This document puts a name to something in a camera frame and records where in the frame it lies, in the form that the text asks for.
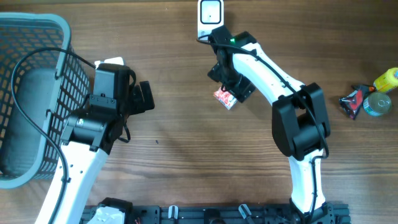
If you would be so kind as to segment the black red snack packet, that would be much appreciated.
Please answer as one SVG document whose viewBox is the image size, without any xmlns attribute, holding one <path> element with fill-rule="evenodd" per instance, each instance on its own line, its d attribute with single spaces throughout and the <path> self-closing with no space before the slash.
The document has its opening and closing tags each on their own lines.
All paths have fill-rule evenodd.
<svg viewBox="0 0 398 224">
<path fill-rule="evenodd" d="M 353 92 L 339 99 L 339 104 L 346 115 L 355 120 L 366 96 L 376 91 L 371 85 L 352 85 Z"/>
</svg>

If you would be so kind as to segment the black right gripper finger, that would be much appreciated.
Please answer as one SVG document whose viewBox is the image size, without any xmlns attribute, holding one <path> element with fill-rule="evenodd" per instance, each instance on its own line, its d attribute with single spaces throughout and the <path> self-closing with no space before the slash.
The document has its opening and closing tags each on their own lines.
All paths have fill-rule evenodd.
<svg viewBox="0 0 398 224">
<path fill-rule="evenodd" d="M 220 82 L 222 80 L 222 68 L 219 63 L 216 63 L 208 72 L 208 77 L 215 82 Z"/>
<path fill-rule="evenodd" d="M 256 87 L 245 76 L 241 76 L 240 80 L 232 86 L 228 91 L 240 102 L 243 103 L 247 98 L 254 93 Z"/>
</svg>

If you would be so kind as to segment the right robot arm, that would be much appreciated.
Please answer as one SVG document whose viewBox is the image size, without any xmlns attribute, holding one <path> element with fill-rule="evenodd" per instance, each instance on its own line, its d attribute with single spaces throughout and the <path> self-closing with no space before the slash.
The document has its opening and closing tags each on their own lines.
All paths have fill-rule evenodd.
<svg viewBox="0 0 398 224">
<path fill-rule="evenodd" d="M 302 221 L 314 222 L 316 210 L 325 203 L 320 163 L 329 156 L 330 123 L 323 90 L 284 72 L 248 32 L 232 35 L 220 26 L 197 41 L 213 49 L 217 63 L 208 76 L 220 82 L 223 91 L 244 102 L 259 90 L 272 106 L 272 137 L 290 165 L 290 202 Z"/>
</svg>

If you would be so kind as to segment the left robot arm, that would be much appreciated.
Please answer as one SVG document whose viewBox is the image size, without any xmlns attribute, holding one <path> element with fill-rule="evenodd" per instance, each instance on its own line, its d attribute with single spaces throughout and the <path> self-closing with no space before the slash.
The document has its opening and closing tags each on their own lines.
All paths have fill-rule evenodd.
<svg viewBox="0 0 398 224">
<path fill-rule="evenodd" d="M 63 124 L 62 153 L 37 223 L 80 221 L 114 142 L 129 132 L 128 117 L 154 109 L 149 82 L 135 82 L 135 72 L 126 65 L 97 66 L 89 106 L 72 111 Z"/>
</svg>

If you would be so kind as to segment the yellow juice bottle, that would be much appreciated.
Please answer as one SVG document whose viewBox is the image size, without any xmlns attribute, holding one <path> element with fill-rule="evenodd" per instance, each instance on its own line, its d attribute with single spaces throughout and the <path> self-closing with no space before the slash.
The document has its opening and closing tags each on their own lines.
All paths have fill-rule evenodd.
<svg viewBox="0 0 398 224">
<path fill-rule="evenodd" d="M 396 89 L 398 86 L 397 67 L 390 68 L 380 77 L 375 79 L 373 86 L 376 88 L 377 91 L 380 91 L 382 93 L 389 93 L 392 90 Z"/>
</svg>

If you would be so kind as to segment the red white snack box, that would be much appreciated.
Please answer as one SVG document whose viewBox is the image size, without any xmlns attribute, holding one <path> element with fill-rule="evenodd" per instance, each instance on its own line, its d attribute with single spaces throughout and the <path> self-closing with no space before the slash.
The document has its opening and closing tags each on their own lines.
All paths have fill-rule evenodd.
<svg viewBox="0 0 398 224">
<path fill-rule="evenodd" d="M 215 91 L 213 95 L 227 110 L 230 110 L 238 102 L 230 92 L 223 91 L 221 88 Z"/>
</svg>

